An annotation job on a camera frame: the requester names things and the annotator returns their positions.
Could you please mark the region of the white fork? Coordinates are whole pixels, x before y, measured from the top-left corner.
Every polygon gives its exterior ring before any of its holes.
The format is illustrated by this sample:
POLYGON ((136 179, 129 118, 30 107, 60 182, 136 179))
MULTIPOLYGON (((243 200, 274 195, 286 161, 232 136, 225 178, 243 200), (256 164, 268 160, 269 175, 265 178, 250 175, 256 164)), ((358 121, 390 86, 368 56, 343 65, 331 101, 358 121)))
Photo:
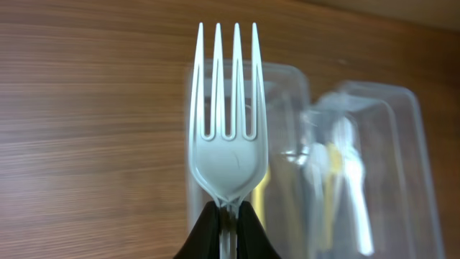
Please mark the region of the white fork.
POLYGON ((247 124, 244 66, 239 25, 234 26, 231 116, 226 117, 221 26, 216 25, 210 116, 205 116, 203 27, 198 28, 188 130, 188 165, 198 184, 230 223, 244 198, 264 178, 268 167, 265 84, 257 25, 252 26, 252 109, 247 124))

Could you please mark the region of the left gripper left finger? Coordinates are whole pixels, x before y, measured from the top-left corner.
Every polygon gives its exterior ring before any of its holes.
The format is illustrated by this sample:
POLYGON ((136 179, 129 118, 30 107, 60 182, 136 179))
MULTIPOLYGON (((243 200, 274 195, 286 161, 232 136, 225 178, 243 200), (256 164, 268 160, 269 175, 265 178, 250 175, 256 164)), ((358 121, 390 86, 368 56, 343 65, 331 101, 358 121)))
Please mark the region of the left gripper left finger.
POLYGON ((214 201, 204 206, 174 259, 219 259, 220 210, 214 201))

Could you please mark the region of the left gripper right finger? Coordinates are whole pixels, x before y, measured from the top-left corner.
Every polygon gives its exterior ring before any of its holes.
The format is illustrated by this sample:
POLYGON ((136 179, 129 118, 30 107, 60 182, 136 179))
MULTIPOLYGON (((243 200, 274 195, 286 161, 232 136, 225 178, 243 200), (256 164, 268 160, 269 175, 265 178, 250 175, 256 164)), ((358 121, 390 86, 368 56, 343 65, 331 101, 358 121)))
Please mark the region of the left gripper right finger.
POLYGON ((239 207, 236 236, 238 259, 281 259, 248 201, 239 207))

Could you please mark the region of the beige plastic spoon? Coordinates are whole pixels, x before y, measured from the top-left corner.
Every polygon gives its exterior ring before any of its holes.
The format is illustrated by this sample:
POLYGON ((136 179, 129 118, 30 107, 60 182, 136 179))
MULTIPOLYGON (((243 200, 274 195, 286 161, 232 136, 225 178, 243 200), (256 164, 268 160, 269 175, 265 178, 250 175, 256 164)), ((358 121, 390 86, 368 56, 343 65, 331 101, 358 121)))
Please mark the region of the beige plastic spoon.
POLYGON ((326 144, 327 162, 326 174, 323 179, 323 194, 324 194, 324 207, 323 207, 323 240, 322 251, 330 250, 333 246, 334 238, 334 215, 336 195, 336 183, 339 181, 339 175, 342 167, 342 155, 340 150, 332 142, 326 144))

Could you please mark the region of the beige plastic fork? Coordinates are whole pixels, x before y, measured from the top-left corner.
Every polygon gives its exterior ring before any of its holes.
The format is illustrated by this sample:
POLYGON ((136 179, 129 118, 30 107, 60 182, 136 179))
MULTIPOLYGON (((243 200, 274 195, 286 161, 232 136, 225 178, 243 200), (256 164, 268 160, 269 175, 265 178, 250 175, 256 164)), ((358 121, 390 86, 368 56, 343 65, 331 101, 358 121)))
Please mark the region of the beige plastic fork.
POLYGON ((251 195, 252 206, 264 230, 266 229, 265 189, 267 188, 267 185, 269 184, 269 182, 270 182, 270 168, 267 168, 267 172, 265 173, 264 178, 254 188, 254 190, 252 191, 252 195, 251 195))

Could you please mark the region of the white spoon wide handle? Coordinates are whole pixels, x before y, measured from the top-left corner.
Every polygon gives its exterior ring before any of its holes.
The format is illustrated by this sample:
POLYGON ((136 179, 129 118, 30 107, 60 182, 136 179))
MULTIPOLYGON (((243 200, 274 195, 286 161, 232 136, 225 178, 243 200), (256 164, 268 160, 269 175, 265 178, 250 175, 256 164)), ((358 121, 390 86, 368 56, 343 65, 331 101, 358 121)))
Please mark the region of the white spoon wide handle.
POLYGON ((347 117, 338 119, 332 130, 333 144, 342 156, 340 176, 348 187, 353 220, 356 251, 364 256, 374 254, 372 228, 364 198, 365 167, 360 152, 355 148, 356 131, 347 117))

